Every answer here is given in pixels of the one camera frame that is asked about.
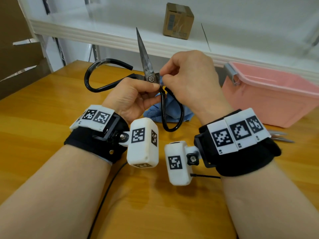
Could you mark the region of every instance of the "hand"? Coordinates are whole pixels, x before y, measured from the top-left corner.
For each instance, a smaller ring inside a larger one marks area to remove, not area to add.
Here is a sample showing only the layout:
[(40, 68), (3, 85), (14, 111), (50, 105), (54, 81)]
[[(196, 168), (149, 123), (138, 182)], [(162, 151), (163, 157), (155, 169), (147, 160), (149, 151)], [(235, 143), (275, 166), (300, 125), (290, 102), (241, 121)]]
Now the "hand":
[(102, 106), (115, 110), (128, 124), (138, 119), (152, 105), (160, 102), (160, 85), (124, 78), (106, 97)]
[(233, 111), (219, 86), (213, 60), (198, 50), (178, 52), (159, 72), (163, 83), (205, 125)]

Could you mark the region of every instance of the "metal tool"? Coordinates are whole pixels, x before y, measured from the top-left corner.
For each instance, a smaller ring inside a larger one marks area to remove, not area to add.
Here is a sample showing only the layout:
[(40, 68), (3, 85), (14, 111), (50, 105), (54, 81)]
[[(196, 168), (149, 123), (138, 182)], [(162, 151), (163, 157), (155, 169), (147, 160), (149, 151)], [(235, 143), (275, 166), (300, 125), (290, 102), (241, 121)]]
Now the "metal tool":
[(289, 140), (289, 139), (286, 139), (282, 136), (284, 135), (287, 135), (287, 133), (285, 132), (281, 132), (281, 131), (273, 131), (273, 130), (268, 130), (269, 134), (271, 135), (271, 138), (273, 140), (276, 140), (276, 141), (281, 141), (281, 142), (289, 142), (289, 143), (295, 143), (294, 141), (292, 140)]
[[(146, 52), (146, 49), (144, 47), (143, 41), (141, 39), (141, 36), (138, 32), (138, 29), (136, 28), (136, 33), (137, 33), (137, 37), (138, 37), (138, 48), (139, 48), (139, 52), (140, 52), (140, 56), (141, 56), (141, 62), (142, 62), (142, 66), (143, 66), (143, 70), (144, 70), (144, 76), (139, 75), (139, 74), (130, 74), (127, 77), (130, 77), (132, 79), (138, 79), (138, 80), (145, 80), (148, 82), (152, 82), (152, 83), (157, 83), (160, 84), (160, 74), (159, 73), (155, 73), (151, 64), (151, 61), (149, 59), (149, 56)], [(100, 88), (92, 88), (89, 84), (89, 79), (90, 79), (90, 75), (92, 74), (92, 72), (98, 68), (99, 66), (103, 65), (103, 64), (116, 64), (119, 66), (122, 66), (126, 69), (132, 70), (133, 66), (124, 63), (120, 60), (115, 60), (115, 59), (102, 59), (102, 60), (98, 60), (96, 62), (94, 62), (86, 71), (85, 75), (84, 75), (84, 84), (86, 86), (86, 88), (91, 91), (91, 92), (102, 92), (102, 91), (106, 91), (109, 89), (112, 89), (114, 87), (116, 87), (116, 85), (118, 83), (121, 82), (121, 80), (115, 81), (111, 84), (108, 84), (106, 86), (100, 87)], [(173, 128), (169, 128), (167, 126), (167, 122), (166, 122), (166, 109), (165, 109), (165, 91), (170, 94), (178, 103), (180, 109), (181, 109), (181, 116), (180, 119), (177, 123), (177, 125)], [(165, 89), (163, 89), (162, 86), (160, 86), (159, 89), (159, 93), (161, 95), (161, 116), (162, 116), (162, 124), (163, 127), (166, 131), (168, 132), (174, 132), (176, 131), (181, 124), (183, 123), (184, 120), (184, 107), (183, 105), (175, 98), (175, 96), (173, 95), (173, 92), (168, 89), (167, 87)]]

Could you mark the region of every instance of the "wristband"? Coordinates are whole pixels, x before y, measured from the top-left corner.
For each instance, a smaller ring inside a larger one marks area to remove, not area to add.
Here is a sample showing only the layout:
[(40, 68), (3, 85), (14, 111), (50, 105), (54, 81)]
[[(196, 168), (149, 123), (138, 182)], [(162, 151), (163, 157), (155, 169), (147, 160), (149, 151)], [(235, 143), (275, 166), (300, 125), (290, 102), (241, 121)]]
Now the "wristband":
[(223, 176), (258, 170), (281, 154), (253, 109), (237, 110), (200, 128), (194, 138), (207, 168)]
[(120, 135), (130, 130), (129, 126), (112, 109), (91, 105), (70, 129), (72, 132), (65, 140), (65, 145), (81, 148), (110, 163), (117, 162), (127, 149), (118, 143)]

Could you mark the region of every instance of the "pink plastic basket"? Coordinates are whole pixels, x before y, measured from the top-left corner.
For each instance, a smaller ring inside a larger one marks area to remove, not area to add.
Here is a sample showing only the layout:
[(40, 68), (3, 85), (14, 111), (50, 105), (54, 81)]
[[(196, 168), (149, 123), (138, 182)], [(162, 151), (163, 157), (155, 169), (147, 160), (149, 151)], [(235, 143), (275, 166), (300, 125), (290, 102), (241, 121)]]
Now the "pink plastic basket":
[(288, 72), (230, 62), (222, 90), (234, 109), (253, 108), (262, 123), (290, 127), (319, 105), (319, 86)]

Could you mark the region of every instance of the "cardboard box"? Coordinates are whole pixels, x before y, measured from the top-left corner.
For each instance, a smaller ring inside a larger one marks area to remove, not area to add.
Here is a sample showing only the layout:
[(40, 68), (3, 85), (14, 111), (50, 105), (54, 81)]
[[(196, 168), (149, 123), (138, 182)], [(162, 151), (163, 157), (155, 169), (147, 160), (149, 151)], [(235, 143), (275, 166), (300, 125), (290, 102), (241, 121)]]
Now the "cardboard box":
[(166, 4), (163, 34), (187, 40), (194, 22), (194, 15), (188, 6)]
[[(47, 60), (43, 57), (39, 42), (13, 44), (33, 37), (18, 0), (1, 1), (0, 99), (32, 84), (51, 72)], [(26, 68), (32, 66), (36, 67), (25, 71)]]

